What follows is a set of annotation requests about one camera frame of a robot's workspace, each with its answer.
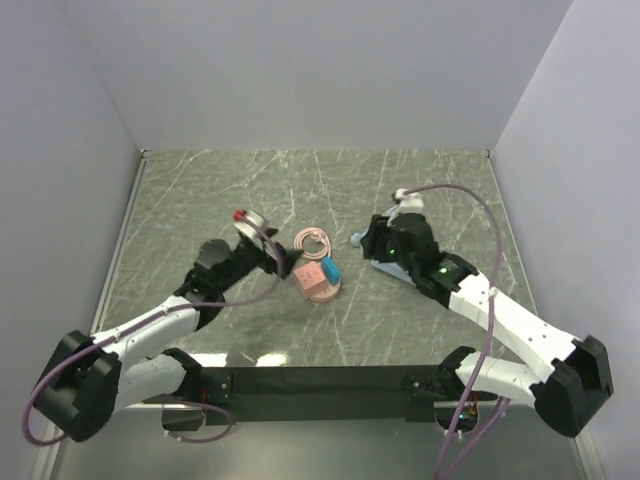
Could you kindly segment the blue plug adapter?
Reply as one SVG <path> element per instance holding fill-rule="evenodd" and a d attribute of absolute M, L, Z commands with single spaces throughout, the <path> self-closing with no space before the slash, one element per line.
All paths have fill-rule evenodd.
<path fill-rule="evenodd" d="M 330 256 L 326 256 L 320 260 L 320 267 L 332 286 L 336 286 L 340 283 L 340 270 Z"/>

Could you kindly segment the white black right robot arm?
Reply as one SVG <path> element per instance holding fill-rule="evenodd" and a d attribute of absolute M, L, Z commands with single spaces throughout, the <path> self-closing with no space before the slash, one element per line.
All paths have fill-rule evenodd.
<path fill-rule="evenodd" d="M 444 395 L 460 399 L 473 386 L 533 408 L 555 432 L 576 437 L 612 396 L 608 352 L 540 319 L 458 255 L 439 248 L 425 217 L 375 215 L 352 237 L 376 268 L 492 333 L 519 357 L 514 363 L 470 353 L 439 374 Z"/>

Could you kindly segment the pink cube socket adapter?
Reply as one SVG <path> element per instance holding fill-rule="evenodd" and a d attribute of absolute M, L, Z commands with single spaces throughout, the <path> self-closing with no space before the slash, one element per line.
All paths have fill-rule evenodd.
<path fill-rule="evenodd" d="M 322 267 L 315 261 L 296 268 L 292 274 L 296 285 L 305 298 L 312 298 L 329 286 L 329 281 Z"/>

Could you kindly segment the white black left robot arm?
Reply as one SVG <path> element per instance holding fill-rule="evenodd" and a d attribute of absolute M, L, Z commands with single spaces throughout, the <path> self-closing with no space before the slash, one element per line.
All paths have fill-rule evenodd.
<path fill-rule="evenodd" d="M 63 337 L 34 386 L 25 410 L 37 410 L 76 442 L 99 432 L 111 416 L 164 396 L 200 412 L 206 402 L 201 365 L 171 342 L 195 333 L 228 307 L 227 290 L 259 268 L 285 279 L 301 257 L 273 241 L 276 229 L 201 245 L 183 283 L 160 305 L 111 330 Z"/>

